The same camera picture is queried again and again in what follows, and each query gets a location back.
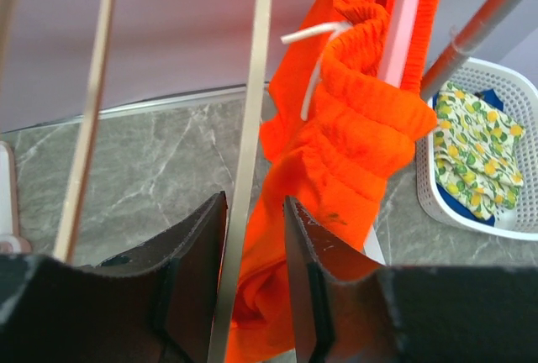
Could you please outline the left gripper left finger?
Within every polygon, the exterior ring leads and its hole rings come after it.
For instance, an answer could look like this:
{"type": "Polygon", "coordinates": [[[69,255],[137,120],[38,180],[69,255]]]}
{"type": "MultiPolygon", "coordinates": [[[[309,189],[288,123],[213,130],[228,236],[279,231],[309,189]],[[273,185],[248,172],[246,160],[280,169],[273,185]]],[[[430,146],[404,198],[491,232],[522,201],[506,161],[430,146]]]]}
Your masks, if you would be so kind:
{"type": "Polygon", "coordinates": [[[1,258],[4,362],[205,362],[227,202],[96,266],[46,255],[1,258]]]}

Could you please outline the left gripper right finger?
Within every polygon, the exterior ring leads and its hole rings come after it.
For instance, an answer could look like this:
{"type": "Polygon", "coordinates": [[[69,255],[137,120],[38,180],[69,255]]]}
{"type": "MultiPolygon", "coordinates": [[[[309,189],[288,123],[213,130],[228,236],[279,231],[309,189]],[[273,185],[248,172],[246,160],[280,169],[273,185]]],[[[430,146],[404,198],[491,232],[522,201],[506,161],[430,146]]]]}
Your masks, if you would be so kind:
{"type": "Polygon", "coordinates": [[[533,266],[383,266],[284,206],[300,362],[534,362],[533,266]]]}

